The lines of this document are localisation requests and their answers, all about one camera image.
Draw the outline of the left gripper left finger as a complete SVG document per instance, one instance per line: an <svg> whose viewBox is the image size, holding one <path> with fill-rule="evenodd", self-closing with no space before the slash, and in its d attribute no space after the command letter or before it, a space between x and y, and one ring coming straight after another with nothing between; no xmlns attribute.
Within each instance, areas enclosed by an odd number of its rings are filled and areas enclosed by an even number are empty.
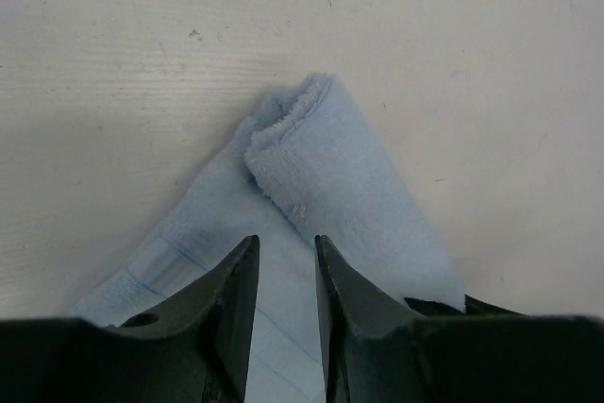
<svg viewBox="0 0 604 403"><path fill-rule="evenodd" d="M260 240L119 327L80 318L1 324L4 402L242 402Z"/></svg>

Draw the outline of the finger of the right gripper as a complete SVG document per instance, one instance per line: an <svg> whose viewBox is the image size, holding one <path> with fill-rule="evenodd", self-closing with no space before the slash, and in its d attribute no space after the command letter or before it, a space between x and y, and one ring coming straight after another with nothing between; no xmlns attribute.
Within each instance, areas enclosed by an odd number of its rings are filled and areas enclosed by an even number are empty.
<svg viewBox="0 0 604 403"><path fill-rule="evenodd" d="M521 313L488 304L469 295L465 296L464 309L461 311L437 301L411 297L405 297L404 301L412 310L425 316L521 316Z"/></svg>

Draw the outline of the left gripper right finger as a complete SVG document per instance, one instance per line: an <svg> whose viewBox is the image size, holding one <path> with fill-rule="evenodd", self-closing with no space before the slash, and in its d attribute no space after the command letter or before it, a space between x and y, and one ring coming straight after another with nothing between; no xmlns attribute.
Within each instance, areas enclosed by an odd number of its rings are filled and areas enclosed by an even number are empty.
<svg viewBox="0 0 604 403"><path fill-rule="evenodd" d="M329 402L599 402L603 322L467 298L465 311L397 302L315 240Z"/></svg>

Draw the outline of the light blue towel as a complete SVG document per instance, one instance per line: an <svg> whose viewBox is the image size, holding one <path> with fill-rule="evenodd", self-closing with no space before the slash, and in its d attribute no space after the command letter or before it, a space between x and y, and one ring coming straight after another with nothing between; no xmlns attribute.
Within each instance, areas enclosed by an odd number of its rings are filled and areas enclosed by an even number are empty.
<svg viewBox="0 0 604 403"><path fill-rule="evenodd" d="M324 394L318 235L392 298L464 309L449 252L352 96L335 76L313 74L246 117L128 263L73 312L118 326L201 277L249 235L260 239L249 402L317 402Z"/></svg>

